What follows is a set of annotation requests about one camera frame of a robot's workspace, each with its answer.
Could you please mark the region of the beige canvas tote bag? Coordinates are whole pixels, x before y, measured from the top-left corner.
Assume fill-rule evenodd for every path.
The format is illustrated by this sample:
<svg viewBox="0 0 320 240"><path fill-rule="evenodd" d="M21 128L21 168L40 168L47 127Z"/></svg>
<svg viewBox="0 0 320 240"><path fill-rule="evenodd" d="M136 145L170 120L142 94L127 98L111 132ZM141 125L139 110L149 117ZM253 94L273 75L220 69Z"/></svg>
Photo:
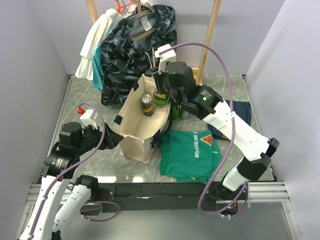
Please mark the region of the beige canvas tote bag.
<svg viewBox="0 0 320 240"><path fill-rule="evenodd" d="M154 96L156 82L153 77L142 75L135 82L119 114L114 119L113 130L123 136L120 142L121 154L147 164L154 150L154 136L159 134L167 123L170 104L158 107L152 102L153 115L146 116L142 97Z"/></svg>

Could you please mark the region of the red white beverage can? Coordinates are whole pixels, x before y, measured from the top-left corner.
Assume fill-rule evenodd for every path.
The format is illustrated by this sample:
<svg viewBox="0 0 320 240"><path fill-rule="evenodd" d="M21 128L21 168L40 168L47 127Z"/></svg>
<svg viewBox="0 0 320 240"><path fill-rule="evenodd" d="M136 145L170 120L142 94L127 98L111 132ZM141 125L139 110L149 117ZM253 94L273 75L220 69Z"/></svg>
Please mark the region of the red white beverage can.
<svg viewBox="0 0 320 240"><path fill-rule="evenodd" d="M188 117L189 117L189 113L186 111L186 110L181 110L181 112L180 112L180 119L182 119L182 120L187 120L188 119Z"/></svg>

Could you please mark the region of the silver beverage can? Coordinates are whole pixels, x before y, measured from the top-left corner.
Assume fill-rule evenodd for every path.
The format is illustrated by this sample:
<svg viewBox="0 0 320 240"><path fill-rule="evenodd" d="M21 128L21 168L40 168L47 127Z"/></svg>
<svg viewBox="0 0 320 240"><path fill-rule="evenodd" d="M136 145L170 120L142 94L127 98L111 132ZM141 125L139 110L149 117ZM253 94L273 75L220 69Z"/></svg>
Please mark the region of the silver beverage can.
<svg viewBox="0 0 320 240"><path fill-rule="evenodd" d="M146 117L151 117L154 114L153 97L149 94L144 94L140 98L142 103L142 111Z"/></svg>

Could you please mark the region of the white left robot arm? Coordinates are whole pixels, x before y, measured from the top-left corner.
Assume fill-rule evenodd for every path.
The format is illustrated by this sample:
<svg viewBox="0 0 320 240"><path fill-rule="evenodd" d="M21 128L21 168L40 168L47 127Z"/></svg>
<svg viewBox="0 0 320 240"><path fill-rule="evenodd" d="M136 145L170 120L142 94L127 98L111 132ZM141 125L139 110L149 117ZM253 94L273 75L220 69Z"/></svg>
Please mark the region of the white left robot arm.
<svg viewBox="0 0 320 240"><path fill-rule="evenodd" d="M103 194L96 177L81 175L73 185L64 204L61 200L71 183L80 157L97 150L114 149L123 136L111 130L108 124L102 128L79 122L65 123L58 141L46 158L41 174L40 191L30 219L20 235L21 240L62 240L66 231L86 203L102 204Z"/></svg>

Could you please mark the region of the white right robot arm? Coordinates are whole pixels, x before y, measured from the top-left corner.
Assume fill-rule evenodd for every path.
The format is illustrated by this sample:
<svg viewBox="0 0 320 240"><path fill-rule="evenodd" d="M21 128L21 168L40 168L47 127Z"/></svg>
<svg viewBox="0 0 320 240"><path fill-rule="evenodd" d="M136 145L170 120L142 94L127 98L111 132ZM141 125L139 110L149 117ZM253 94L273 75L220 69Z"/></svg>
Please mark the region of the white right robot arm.
<svg viewBox="0 0 320 240"><path fill-rule="evenodd" d="M213 88L197 85L192 69L181 61L169 62L164 71L154 71L156 89L167 94L188 113L215 127L241 150L243 158L223 178L220 196L231 199L246 181L257 181L267 170L279 147L276 138L267 138L231 110Z"/></svg>

